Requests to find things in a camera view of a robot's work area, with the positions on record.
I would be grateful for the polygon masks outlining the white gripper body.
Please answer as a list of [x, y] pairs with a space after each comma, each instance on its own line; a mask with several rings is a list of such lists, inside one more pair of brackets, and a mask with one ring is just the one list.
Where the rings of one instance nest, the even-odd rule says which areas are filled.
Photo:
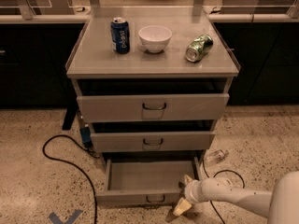
[[198, 180], [190, 181], [184, 189], [185, 199], [191, 204], [202, 203], [206, 200], [206, 197], [202, 191], [202, 182]]

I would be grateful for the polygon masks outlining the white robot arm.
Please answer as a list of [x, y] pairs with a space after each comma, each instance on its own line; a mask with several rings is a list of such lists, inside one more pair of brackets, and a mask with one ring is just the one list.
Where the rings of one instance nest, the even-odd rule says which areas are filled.
[[284, 175], [273, 191], [236, 188], [224, 178], [192, 179], [184, 176], [183, 196], [172, 211], [179, 217], [203, 202], [226, 202], [256, 215], [267, 224], [299, 224], [299, 172]]

